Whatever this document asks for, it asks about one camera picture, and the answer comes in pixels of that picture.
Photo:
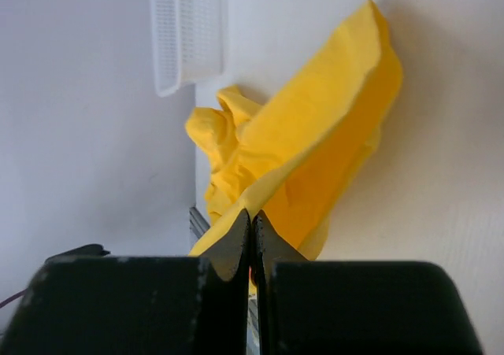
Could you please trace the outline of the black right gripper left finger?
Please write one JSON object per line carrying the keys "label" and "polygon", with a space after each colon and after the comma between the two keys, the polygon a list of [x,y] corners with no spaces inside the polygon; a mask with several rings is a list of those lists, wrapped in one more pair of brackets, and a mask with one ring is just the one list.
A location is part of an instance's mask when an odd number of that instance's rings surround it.
{"label": "black right gripper left finger", "polygon": [[198,257],[64,255],[32,277],[4,354],[244,354],[250,217]]}

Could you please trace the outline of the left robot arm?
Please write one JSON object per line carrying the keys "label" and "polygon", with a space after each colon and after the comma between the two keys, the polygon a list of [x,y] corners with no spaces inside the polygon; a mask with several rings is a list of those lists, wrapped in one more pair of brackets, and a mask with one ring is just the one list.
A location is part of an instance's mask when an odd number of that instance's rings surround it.
{"label": "left robot arm", "polygon": [[109,254],[110,252],[106,250],[103,245],[87,244],[71,250],[67,250],[63,253],[55,254],[47,258],[46,261],[52,261],[53,259],[58,257],[105,257]]}

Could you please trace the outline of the yellow shorts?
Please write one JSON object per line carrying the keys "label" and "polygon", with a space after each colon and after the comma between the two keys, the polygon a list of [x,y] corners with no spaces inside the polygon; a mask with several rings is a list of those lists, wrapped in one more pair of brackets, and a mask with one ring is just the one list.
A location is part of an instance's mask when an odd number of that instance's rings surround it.
{"label": "yellow shorts", "polygon": [[230,86],[217,92],[219,109],[195,108],[185,128],[209,160],[210,227],[191,254],[209,249],[246,210],[264,212],[315,260],[329,213],[376,150],[402,79],[387,21],[369,0],[267,103]]}

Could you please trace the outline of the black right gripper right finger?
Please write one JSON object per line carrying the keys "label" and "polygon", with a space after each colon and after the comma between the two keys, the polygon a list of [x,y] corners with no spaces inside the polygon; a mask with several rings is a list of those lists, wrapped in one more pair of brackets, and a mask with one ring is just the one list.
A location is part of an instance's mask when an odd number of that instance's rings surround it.
{"label": "black right gripper right finger", "polygon": [[254,218],[263,354],[480,354],[452,278],[425,261],[309,261]]}

